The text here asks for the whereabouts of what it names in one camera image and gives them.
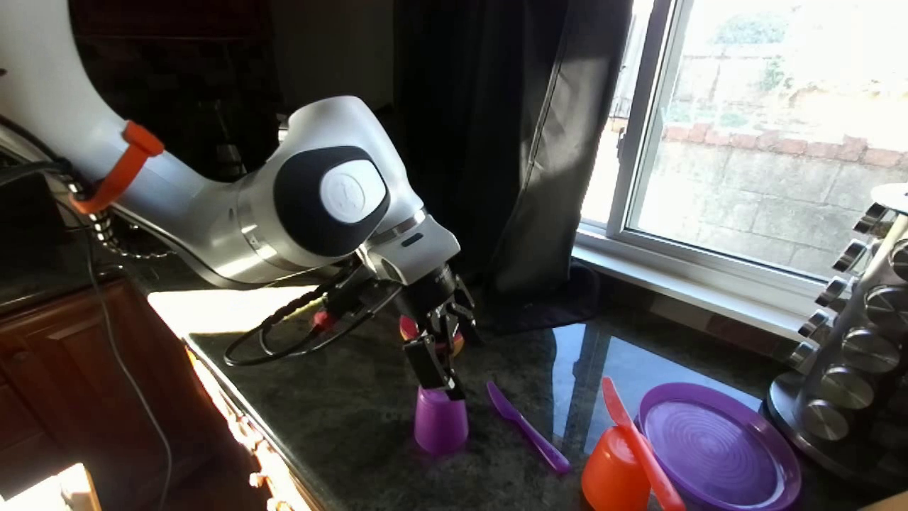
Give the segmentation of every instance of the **window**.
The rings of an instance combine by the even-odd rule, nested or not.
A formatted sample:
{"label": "window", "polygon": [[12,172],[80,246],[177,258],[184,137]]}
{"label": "window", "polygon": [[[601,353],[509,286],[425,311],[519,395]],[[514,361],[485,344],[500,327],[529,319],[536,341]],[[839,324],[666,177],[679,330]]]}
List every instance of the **window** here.
{"label": "window", "polygon": [[872,187],[908,181],[902,47],[899,0],[635,0],[578,250],[794,338]]}

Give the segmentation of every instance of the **window sill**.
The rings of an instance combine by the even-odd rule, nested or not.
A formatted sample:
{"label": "window sill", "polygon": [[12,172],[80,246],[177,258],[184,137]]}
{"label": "window sill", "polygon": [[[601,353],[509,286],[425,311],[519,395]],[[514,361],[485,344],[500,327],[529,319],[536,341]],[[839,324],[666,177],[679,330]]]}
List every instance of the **window sill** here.
{"label": "window sill", "polygon": [[812,299],[766,299],[766,300],[756,300],[746,296],[734,296],[730,289],[717,289],[716,284],[709,284],[709,277],[693,277],[696,273],[705,276],[709,270],[699,266],[696,273],[679,260],[669,260],[676,273],[662,270],[666,260],[656,260],[658,256],[645,256],[645,250],[632,250],[632,246],[593,246],[593,240],[578,240],[573,243],[571,253],[577,260],[601,270],[605,276],[612,276],[618,280],[654,289],[658,296],[676,299],[682,304],[693,304],[699,309],[724,314],[730,320],[756,327],[760,333],[777,334],[783,341],[791,341],[791,350],[804,341],[797,334],[797,327],[812,314]]}

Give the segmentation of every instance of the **purple plate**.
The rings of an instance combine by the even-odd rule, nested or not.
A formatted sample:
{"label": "purple plate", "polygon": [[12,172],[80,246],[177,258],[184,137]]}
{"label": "purple plate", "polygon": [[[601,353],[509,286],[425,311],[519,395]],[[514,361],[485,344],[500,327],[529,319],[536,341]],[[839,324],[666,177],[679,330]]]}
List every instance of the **purple plate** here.
{"label": "purple plate", "polygon": [[800,463],[773,424],[744,402],[696,382],[645,395],[639,429],[679,495],[699,507],[791,507]]}

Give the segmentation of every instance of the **purple cup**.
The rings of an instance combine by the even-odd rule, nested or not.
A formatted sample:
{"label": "purple cup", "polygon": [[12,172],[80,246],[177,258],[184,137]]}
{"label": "purple cup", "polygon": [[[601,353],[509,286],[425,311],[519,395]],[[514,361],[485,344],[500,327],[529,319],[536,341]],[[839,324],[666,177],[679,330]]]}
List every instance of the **purple cup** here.
{"label": "purple cup", "polygon": [[425,455],[455,455],[466,446],[466,401],[452,401],[446,390],[418,390],[414,441]]}

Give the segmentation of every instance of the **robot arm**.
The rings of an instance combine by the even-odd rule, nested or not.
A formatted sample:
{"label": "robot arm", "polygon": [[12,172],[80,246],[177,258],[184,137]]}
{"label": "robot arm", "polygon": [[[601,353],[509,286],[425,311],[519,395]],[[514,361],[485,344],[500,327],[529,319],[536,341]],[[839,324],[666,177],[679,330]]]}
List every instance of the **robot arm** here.
{"label": "robot arm", "polygon": [[[4,0],[0,116],[68,160],[93,191],[130,151],[129,121],[83,70],[62,0]],[[377,280],[404,286],[418,338],[442,334],[438,320],[458,307],[446,265],[459,243],[424,209],[385,130],[353,97],[295,110],[279,151],[239,181],[209,181],[153,151],[113,209],[221,286],[273,284],[354,253]],[[435,358],[414,370],[425,387],[452,387]]]}

